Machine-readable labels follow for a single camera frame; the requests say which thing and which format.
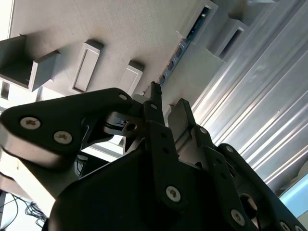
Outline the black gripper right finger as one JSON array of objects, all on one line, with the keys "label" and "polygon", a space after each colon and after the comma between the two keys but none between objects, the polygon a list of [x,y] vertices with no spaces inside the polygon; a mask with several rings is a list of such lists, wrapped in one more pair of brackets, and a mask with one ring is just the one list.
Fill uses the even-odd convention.
[{"label": "black gripper right finger", "polygon": [[200,170],[205,226],[218,231],[303,231],[304,225],[229,144],[215,145],[180,99],[168,116],[179,159]]}]

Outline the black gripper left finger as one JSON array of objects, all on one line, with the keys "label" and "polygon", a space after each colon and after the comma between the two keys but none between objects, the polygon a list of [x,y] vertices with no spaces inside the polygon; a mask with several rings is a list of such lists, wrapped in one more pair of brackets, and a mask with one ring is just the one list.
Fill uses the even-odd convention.
[{"label": "black gripper left finger", "polygon": [[180,163],[161,106],[156,83],[143,103],[110,88],[20,105],[0,117],[1,145],[10,156],[57,173],[68,170],[83,148],[121,135],[125,154],[69,184],[53,207],[80,204],[92,193],[96,203],[124,202],[136,193],[159,210],[183,212]]}]

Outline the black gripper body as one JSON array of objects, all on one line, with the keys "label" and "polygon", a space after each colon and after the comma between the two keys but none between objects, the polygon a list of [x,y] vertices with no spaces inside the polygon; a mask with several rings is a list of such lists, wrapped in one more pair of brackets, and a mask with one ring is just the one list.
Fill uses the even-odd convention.
[{"label": "black gripper body", "polygon": [[240,230],[231,214],[223,215],[210,176],[182,161],[177,166],[186,201],[183,212],[156,200],[150,158],[135,151],[70,184],[53,205],[48,230]]}]

